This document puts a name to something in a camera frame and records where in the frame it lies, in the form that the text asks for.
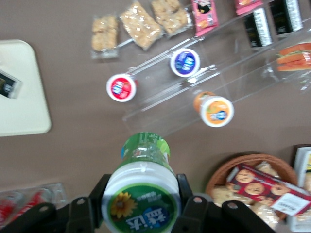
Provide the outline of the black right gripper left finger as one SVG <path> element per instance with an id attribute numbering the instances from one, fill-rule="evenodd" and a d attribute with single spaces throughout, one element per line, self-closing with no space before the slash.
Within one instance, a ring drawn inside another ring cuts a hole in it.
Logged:
<path id="1" fill-rule="evenodd" d="M 111 174 L 104 174 L 91 193 L 69 205 L 69 229 L 99 229 L 103 223 L 102 199 Z"/>

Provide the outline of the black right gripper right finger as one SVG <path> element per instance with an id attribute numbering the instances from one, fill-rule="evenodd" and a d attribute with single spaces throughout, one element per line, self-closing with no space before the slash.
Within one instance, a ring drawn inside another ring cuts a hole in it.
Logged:
<path id="1" fill-rule="evenodd" d="M 176 178 L 182 204 L 176 226 L 207 226 L 211 198 L 202 193 L 194 194 L 185 174 L 177 174 Z"/>

